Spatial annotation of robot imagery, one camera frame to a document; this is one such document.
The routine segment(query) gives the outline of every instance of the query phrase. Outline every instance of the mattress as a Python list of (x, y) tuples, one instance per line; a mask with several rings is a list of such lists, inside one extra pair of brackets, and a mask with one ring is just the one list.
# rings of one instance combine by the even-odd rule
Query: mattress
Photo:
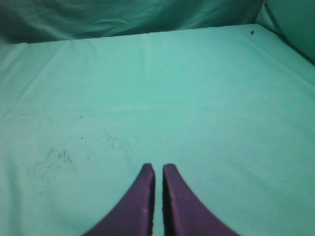
[(143, 163), (244, 236), (315, 230), (315, 67), (258, 25), (0, 47), (2, 236), (78, 236)]

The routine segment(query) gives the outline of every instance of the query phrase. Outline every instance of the purple object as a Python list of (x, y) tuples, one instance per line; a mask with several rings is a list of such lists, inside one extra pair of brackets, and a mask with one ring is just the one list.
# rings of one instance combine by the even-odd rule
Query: purple object
[[(117, 205), (83, 236), (151, 236), (155, 173), (144, 164)], [(187, 186), (174, 164), (163, 167), (165, 236), (238, 236), (216, 218)]]
[(238, 236), (202, 204), (174, 164), (163, 167), (163, 221), (165, 236)]
[(84, 236), (151, 236), (155, 184), (152, 165), (144, 164), (122, 199)]

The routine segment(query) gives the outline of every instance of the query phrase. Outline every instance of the light green sheet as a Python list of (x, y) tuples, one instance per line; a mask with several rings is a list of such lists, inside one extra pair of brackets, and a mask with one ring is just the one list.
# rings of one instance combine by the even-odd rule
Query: light green sheet
[(0, 44), (253, 23), (263, 0), (1, 0)]
[(239, 234), (312, 236), (314, 78), (258, 24), (0, 47), (1, 235), (81, 235), (151, 162), (154, 236), (166, 163)]

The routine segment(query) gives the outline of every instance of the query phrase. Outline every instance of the bed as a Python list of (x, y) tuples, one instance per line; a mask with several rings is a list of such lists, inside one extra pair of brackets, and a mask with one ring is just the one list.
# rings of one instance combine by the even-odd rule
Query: bed
[(175, 163), (245, 236), (313, 235), (315, 67), (259, 24), (0, 46), (1, 235), (82, 235)]

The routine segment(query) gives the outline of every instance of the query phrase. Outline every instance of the green fabric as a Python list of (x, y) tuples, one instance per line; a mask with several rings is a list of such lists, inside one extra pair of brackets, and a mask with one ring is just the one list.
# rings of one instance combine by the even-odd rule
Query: green fabric
[(315, 61), (315, 1), (266, 0), (256, 20)]
[(0, 37), (45, 42), (253, 23), (263, 0), (1, 0)]
[(259, 24), (0, 47), (1, 236), (81, 235), (145, 162), (154, 236), (166, 163), (240, 235), (314, 235), (314, 78)]

